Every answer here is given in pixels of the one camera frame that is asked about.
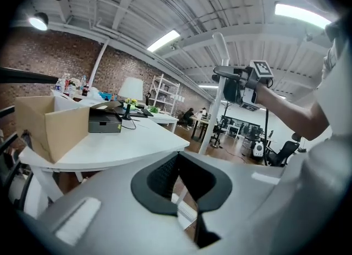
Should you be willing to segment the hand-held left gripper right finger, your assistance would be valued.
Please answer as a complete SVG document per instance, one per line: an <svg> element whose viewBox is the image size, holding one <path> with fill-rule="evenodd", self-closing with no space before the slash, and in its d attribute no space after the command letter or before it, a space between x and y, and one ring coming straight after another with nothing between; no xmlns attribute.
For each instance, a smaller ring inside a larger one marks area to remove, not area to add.
<svg viewBox="0 0 352 255"><path fill-rule="evenodd" d="M184 254L317 253L345 199L343 136L295 155L284 168L179 158L206 182L197 201L197 235L183 244Z"/></svg>

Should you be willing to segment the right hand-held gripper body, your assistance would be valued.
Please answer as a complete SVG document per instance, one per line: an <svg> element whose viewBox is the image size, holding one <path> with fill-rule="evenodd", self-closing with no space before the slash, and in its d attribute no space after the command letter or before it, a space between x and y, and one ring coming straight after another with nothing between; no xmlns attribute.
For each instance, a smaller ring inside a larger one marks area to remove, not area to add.
<svg viewBox="0 0 352 255"><path fill-rule="evenodd" d="M241 75L222 75L226 78L224 98L244 109L258 110L256 87L270 83L274 78L273 72L265 60L251 60L250 65L242 69Z"/></svg>

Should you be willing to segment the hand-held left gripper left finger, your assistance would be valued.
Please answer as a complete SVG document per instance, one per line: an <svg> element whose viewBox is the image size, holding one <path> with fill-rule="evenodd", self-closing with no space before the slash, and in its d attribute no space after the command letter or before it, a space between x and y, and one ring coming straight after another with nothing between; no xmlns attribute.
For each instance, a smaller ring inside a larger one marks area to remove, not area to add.
<svg viewBox="0 0 352 255"><path fill-rule="evenodd" d="M192 254L177 206L155 190L178 178L177 152L97 173L38 219L20 219L49 254Z"/></svg>

